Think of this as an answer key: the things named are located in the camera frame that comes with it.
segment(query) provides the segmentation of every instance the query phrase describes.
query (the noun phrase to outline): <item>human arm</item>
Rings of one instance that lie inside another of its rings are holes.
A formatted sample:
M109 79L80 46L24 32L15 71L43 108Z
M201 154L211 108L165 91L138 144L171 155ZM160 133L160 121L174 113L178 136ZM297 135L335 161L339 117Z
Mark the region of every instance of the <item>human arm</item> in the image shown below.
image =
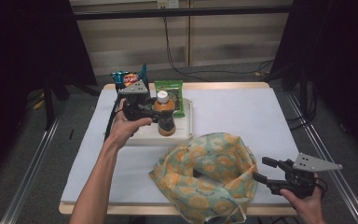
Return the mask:
M315 188L312 195L299 199L288 189L281 189L280 194L296 209L298 217L304 224L324 224L322 213L322 190Z
M117 112L112 131L77 199L70 223L104 223L118 151L139 127L151 122L152 119L128 121L122 111Z

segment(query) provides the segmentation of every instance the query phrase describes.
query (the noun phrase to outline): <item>white tray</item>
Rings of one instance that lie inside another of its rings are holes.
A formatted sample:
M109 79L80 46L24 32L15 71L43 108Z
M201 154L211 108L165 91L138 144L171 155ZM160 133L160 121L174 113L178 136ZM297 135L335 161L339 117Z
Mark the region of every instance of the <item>white tray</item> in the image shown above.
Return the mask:
M141 127L133 137L127 141L126 147L148 147L148 146L167 146L174 147L184 140L193 136L192 123L192 102L183 99L183 107L185 116L183 118L174 119L176 132L164 137L158 133L158 124L152 123L150 126Z

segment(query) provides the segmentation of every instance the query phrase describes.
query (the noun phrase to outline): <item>bottle cap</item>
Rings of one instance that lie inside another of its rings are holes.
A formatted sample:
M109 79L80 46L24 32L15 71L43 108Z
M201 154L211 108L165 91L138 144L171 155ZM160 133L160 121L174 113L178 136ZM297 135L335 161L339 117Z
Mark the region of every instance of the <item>bottle cap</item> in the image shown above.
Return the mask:
M157 100L160 104L166 104L170 100L170 96L166 91L159 91L157 93Z

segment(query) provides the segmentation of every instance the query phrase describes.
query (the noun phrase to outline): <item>beige wall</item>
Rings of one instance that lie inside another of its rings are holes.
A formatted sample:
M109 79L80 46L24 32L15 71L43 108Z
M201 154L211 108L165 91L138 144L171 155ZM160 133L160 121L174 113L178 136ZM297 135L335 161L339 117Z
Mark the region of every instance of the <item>beige wall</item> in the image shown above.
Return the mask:
M71 1L74 12L157 8L157 1L102 4ZM290 5L291 1L183 0L180 7L247 7ZM177 67L272 59L279 46L287 14L167 18L171 53ZM170 67L162 18L79 21L95 75L117 70Z

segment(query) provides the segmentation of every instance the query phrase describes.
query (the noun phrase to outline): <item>orange bottle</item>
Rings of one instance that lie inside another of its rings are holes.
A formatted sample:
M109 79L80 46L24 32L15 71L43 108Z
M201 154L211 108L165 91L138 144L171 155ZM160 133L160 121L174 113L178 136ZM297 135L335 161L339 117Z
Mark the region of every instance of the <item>orange bottle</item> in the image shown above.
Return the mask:
M157 100L154 103L154 110L162 112L161 118L158 121L158 132L162 136L171 136L175 133L176 127L173 122L173 111L175 103L170 98L166 91L159 91L157 93Z

